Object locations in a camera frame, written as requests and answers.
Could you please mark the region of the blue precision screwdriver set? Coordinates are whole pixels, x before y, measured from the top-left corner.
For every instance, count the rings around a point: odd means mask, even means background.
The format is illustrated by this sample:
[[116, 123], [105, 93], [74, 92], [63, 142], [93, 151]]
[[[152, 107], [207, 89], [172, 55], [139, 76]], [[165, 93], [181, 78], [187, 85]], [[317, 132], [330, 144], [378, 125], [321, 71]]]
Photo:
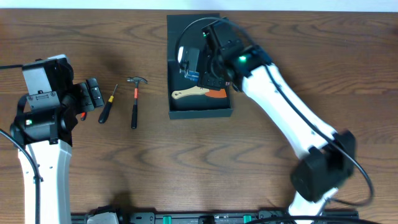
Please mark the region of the blue precision screwdriver set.
[[199, 81], [200, 74], [198, 72], [196, 72], [196, 71], [187, 70], [185, 72], [184, 77], [186, 79], [189, 79], [189, 80], [193, 81], [193, 82], [197, 82], [197, 81]]

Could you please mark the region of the red handled pliers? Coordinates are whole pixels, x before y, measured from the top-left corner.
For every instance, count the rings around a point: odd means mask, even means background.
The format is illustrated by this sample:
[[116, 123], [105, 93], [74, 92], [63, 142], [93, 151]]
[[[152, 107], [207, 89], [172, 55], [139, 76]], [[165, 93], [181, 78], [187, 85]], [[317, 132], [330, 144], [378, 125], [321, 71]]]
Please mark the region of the red handled pliers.
[[84, 121], [86, 119], [86, 113], [82, 113], [80, 119]]

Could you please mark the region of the wooden handled orange scraper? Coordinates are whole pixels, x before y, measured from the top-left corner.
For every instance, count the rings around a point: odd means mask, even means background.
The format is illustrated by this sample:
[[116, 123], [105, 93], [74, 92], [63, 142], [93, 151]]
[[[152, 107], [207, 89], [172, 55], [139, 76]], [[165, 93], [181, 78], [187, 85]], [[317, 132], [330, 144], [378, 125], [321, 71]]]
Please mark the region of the wooden handled orange scraper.
[[211, 90], [199, 86], [193, 86], [191, 88], [188, 88], [186, 90], [176, 90], [173, 91], [171, 94], [171, 97], [175, 100], [178, 100], [183, 97], [188, 97], [188, 96], [201, 96], [205, 95], [210, 98], [226, 98], [227, 93], [225, 89], [221, 90]]

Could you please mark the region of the black yellow screwdriver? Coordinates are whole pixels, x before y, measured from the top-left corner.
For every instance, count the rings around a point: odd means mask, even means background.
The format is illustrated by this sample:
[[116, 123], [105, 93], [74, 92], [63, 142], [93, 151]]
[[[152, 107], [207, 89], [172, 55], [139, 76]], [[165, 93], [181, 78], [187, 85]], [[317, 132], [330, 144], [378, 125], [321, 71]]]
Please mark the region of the black yellow screwdriver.
[[118, 84], [116, 84], [116, 86], [114, 87], [114, 90], [113, 90], [111, 96], [109, 97], [108, 101], [106, 102], [106, 104], [99, 116], [99, 119], [98, 119], [99, 124], [104, 124], [108, 120], [108, 117], [109, 117], [109, 114], [110, 114], [110, 111], [111, 111], [111, 108], [113, 105], [113, 101], [114, 101], [114, 94], [115, 94], [117, 88], [118, 88]]

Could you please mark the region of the dark green gift box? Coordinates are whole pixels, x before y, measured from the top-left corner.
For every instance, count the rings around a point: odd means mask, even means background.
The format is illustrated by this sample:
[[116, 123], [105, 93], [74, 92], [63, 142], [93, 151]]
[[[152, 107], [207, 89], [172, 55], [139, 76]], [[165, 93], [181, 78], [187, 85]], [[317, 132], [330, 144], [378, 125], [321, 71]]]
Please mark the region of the dark green gift box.
[[[183, 31], [191, 22], [199, 18], [219, 17], [217, 14], [180, 14], [167, 16], [167, 85], [169, 97], [170, 119], [193, 119], [193, 118], [217, 118], [230, 117], [233, 109], [230, 97], [210, 98], [205, 95], [188, 96], [175, 100], [171, 97], [173, 91], [186, 90], [197, 86], [184, 77], [175, 60], [175, 43]], [[206, 47], [206, 40], [201, 29], [211, 23], [210, 20], [198, 21], [184, 33], [180, 46], [194, 47], [201, 51]]]

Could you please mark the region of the small claw hammer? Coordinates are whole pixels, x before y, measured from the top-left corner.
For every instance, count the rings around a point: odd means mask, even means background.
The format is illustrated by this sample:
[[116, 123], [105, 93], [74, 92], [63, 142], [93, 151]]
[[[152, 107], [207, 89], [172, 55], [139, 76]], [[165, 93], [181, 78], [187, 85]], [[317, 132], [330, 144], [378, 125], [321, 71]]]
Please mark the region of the small claw hammer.
[[147, 80], [142, 77], [129, 77], [127, 79], [127, 82], [135, 84], [135, 89], [134, 89], [134, 104], [132, 108], [132, 119], [131, 119], [131, 128], [136, 129], [137, 128], [137, 117], [138, 117], [138, 91], [139, 91], [139, 84], [140, 83], [145, 83], [147, 84]]

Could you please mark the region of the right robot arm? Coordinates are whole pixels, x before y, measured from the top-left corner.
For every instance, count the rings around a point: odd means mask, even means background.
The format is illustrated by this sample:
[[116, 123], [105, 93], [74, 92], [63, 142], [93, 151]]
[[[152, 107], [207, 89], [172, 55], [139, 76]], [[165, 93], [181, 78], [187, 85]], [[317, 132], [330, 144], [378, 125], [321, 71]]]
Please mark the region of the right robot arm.
[[288, 140], [299, 164], [290, 175], [296, 190], [287, 214], [292, 223], [315, 223], [324, 206], [352, 176], [356, 140], [322, 121], [288, 86], [278, 67], [252, 38], [245, 47], [237, 24], [213, 18], [202, 29], [210, 68], [256, 102]]

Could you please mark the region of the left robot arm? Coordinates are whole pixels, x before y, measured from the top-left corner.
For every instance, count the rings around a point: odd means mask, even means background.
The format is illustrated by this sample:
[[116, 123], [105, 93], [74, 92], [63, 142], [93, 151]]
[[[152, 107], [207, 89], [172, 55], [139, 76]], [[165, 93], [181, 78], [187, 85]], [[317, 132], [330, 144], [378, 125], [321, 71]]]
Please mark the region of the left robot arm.
[[26, 223], [71, 223], [69, 168], [77, 116], [104, 106], [98, 82], [74, 83], [66, 55], [22, 65], [28, 93], [10, 127], [24, 178]]

